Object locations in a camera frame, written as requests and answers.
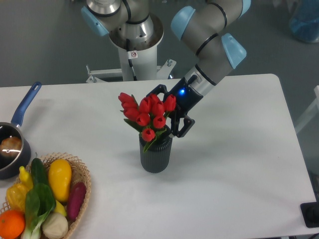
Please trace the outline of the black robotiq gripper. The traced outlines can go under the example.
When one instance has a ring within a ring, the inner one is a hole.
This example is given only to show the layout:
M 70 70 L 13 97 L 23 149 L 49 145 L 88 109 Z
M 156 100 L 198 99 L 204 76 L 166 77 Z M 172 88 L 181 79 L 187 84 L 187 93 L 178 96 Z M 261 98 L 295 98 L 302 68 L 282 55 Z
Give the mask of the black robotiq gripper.
M 169 92 L 167 92 L 166 85 L 159 84 L 146 95 L 146 98 L 149 99 L 151 103 L 163 103 L 169 95 L 175 96 L 176 107 L 175 110 L 169 114 L 171 138 L 184 137 L 195 124 L 195 120 L 191 119 L 187 113 L 203 98 L 203 96 L 191 86 L 191 83 L 194 83 L 197 78 L 198 77 L 190 77 L 189 81 L 187 81 L 185 77 L 183 77 Z M 163 93 L 162 100 L 158 97 L 160 93 Z

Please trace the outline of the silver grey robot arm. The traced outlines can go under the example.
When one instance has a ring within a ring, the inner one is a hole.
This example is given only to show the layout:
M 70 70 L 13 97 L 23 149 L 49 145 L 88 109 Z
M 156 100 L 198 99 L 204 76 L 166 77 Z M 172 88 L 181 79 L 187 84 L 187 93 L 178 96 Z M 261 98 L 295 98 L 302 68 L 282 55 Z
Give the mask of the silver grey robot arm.
M 199 59 L 171 89 L 158 86 L 154 93 L 176 96 L 170 116 L 170 135 L 183 137 L 194 125 L 188 112 L 246 57 L 246 50 L 231 35 L 220 35 L 247 12 L 248 0 L 209 0 L 201 10 L 182 8 L 171 30 Z M 89 0 L 81 14 L 98 36 L 109 36 L 117 47 L 124 81 L 153 80 L 159 74 L 157 46 L 163 38 L 161 21 L 146 0 Z

